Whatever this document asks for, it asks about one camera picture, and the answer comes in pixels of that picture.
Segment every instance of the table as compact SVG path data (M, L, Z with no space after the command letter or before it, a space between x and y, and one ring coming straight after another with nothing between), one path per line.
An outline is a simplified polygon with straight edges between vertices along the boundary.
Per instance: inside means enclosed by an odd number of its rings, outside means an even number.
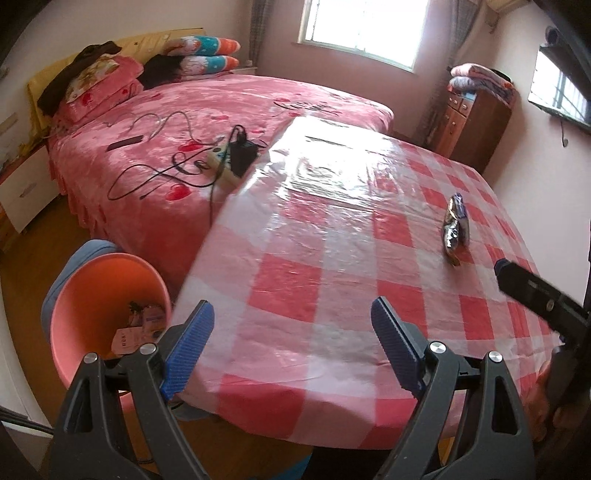
M471 244L454 268L440 228L456 192ZM500 351L523 391L557 338L499 292L493 265L502 257L535 271L472 168L376 132L295 119L226 201L177 300L173 324L201 299L216 311L181 397L250 433L392 448L415 400L372 330L380 295L456 353ZM460 410L457 401L450 429Z

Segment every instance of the colorful pillow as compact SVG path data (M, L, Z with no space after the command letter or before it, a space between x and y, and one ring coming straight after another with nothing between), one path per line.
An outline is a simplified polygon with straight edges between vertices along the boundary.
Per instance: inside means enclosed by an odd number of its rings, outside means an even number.
M168 56L201 55L231 55L240 50L240 44L229 38L202 37L194 35L169 40L164 44L162 53Z
M129 86L144 71L144 66L132 57L117 55L112 60L118 63L117 69L74 101L68 103L66 99L62 100L58 109L62 118L72 125L77 124L102 102Z
M62 102L52 123L60 130L78 129L143 91L144 86L137 79L100 101L102 96L94 96L96 92L91 89L72 103Z
M119 64L113 60L113 55L101 55L96 62L82 70L78 77L70 82L66 90L66 102L72 103L118 68Z
M180 63L180 74L206 75L211 73L225 72L238 67L240 62L233 57L218 55L216 57L188 56Z

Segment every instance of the air conditioner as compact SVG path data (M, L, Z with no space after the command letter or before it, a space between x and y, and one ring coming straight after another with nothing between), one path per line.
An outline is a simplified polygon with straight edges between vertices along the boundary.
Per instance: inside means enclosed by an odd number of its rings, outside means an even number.
M516 8L527 5L530 0L486 0L486 3L499 15L509 13Z

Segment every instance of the yellow headboard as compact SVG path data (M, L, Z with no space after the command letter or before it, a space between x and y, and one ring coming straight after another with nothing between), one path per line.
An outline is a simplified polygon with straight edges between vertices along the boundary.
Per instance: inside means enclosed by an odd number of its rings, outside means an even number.
M141 63L146 63L157 53L160 53L164 44L172 39L185 37L187 35L205 35L202 28L185 28L183 30L169 30L165 32L148 33L135 37L122 38L115 40L121 47L121 55L133 57ZM37 100L43 93L43 90L49 85L58 73L68 66L78 53L70 55L68 58L59 60L38 72L29 83L27 83L27 92L31 101L31 123L33 137L40 136L41 132L49 127L50 118L43 115L37 106Z

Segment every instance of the window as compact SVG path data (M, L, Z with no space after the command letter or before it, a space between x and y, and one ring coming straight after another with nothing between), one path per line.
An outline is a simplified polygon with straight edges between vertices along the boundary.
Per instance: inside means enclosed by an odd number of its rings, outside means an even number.
M429 0L308 0L303 43L412 70Z

